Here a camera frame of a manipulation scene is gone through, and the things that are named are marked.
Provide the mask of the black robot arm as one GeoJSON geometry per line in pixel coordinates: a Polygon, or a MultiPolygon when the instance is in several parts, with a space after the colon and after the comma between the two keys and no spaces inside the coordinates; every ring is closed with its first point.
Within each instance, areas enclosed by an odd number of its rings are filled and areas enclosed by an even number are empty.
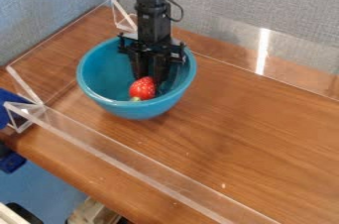
{"type": "Polygon", "coordinates": [[[174,0],[136,0],[136,36],[119,34],[119,51],[128,55],[134,77],[151,76],[158,86],[167,80],[171,64],[184,62],[186,44],[172,38],[171,5],[174,0]]]}

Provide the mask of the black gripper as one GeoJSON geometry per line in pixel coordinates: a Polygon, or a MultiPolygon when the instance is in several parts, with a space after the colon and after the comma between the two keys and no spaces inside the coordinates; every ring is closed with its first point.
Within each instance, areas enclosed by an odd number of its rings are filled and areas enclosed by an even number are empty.
{"type": "Polygon", "coordinates": [[[151,75],[150,61],[154,60],[154,79],[160,84],[167,80],[171,63],[186,61],[186,45],[172,39],[170,4],[136,5],[135,9],[136,32],[119,34],[118,48],[128,56],[136,79],[151,75]]]}

